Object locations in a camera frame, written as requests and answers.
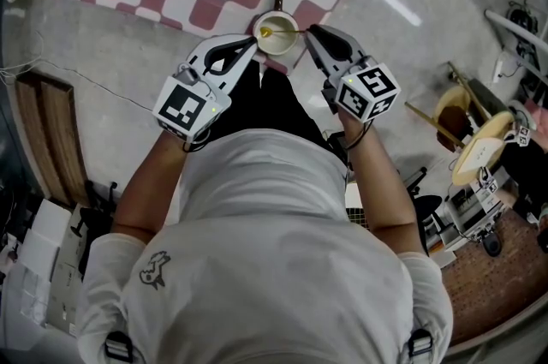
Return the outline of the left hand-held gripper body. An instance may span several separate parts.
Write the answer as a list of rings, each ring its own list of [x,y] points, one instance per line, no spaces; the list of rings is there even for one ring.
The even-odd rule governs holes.
[[[231,98],[189,63],[169,76],[152,109],[158,125],[186,142],[202,142],[211,125],[231,106]]]

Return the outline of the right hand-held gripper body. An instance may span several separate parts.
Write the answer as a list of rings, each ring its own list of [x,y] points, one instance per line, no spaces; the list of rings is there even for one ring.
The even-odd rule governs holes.
[[[357,63],[324,83],[323,96],[331,111],[345,110],[361,122],[387,112],[401,88],[385,63]]]

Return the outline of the white ceramic cup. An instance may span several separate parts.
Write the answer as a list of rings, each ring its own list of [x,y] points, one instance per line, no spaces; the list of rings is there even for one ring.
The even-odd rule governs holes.
[[[281,56],[295,46],[300,35],[279,33],[273,34],[269,38],[262,38],[259,34],[261,27],[270,27],[274,30],[300,30],[295,18],[283,10],[283,0],[274,0],[273,9],[263,13],[255,20],[253,36],[258,41],[258,48],[266,55]]]

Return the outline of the small gold spoon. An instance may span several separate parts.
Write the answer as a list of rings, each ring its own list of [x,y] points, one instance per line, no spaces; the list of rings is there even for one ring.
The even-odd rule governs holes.
[[[279,33],[296,33],[301,34],[304,33],[302,30],[274,30],[270,27],[261,27],[259,29],[259,34],[262,38],[269,38],[273,34],[279,34]]]

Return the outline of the person's left forearm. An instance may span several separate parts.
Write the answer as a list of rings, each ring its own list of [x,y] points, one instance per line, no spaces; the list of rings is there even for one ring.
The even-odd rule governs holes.
[[[122,193],[113,233],[148,243],[163,228],[188,156],[183,146],[174,135],[161,133]]]

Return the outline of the person's right forearm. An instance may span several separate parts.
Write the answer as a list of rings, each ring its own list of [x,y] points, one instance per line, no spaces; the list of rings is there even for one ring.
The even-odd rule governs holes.
[[[395,254],[423,253],[413,202],[375,128],[338,116],[369,230]]]

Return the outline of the person's black trousers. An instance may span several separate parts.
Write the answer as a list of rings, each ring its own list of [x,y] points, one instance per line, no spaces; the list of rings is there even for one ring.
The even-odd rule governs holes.
[[[230,93],[231,106],[212,124],[210,140],[245,129],[275,129],[331,152],[319,127],[298,101],[289,78],[275,69],[259,72],[251,61]]]

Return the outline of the dark waist device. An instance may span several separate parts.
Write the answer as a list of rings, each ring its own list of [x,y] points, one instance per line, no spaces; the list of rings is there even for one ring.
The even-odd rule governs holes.
[[[324,132],[327,144],[335,155],[344,163],[348,163],[348,152],[346,150],[346,139],[343,131],[328,133]]]

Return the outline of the black swivel chair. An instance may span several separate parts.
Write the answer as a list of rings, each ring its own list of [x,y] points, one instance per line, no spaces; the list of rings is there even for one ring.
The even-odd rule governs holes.
[[[433,225],[437,229],[437,234],[440,236],[448,229],[448,225],[437,214],[437,210],[443,202],[442,198],[438,195],[419,196],[420,182],[426,177],[427,168],[421,167],[418,171],[414,173],[414,175],[415,179],[406,186],[406,189],[414,205],[421,244],[426,254],[429,254],[426,233],[429,224],[426,224],[426,221],[431,219]]]

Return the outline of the white paper sheet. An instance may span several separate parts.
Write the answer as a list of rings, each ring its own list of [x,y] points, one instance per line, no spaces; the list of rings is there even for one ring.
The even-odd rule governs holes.
[[[498,138],[477,139],[471,146],[467,147],[468,152],[463,154],[462,164],[458,173],[476,171],[486,167],[491,157],[503,146],[503,141]]]

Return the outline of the wooden bench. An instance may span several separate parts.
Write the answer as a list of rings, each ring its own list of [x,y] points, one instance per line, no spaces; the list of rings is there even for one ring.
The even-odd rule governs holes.
[[[21,120],[49,197],[66,206],[89,204],[74,88],[27,72],[15,81]]]

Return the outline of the black round floor device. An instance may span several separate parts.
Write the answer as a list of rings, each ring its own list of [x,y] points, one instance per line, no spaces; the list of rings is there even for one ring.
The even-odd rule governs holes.
[[[533,35],[538,33],[538,20],[525,4],[510,1],[506,18]]]

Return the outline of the person's white shirt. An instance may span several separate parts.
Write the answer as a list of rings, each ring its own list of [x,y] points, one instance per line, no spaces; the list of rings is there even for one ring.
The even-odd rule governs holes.
[[[438,265],[352,224],[346,175],[332,152],[275,129],[188,153],[148,243],[112,231],[92,243],[82,360],[120,362],[104,341],[121,331],[133,364],[396,364],[423,328],[440,362],[453,313]]]

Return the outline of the white cardboard box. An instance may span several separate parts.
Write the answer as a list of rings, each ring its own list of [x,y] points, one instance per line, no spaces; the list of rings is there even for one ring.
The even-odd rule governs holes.
[[[86,247],[80,206],[73,211],[43,200],[26,233],[18,261],[23,266],[21,314],[35,324],[76,335],[76,307]]]

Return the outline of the brown floor mat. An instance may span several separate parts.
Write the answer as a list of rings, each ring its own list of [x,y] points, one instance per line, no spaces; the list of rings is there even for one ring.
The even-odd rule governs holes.
[[[502,241],[497,257],[469,242],[442,269],[454,313],[452,346],[498,327],[548,291],[548,254],[536,228],[507,211],[496,230]]]

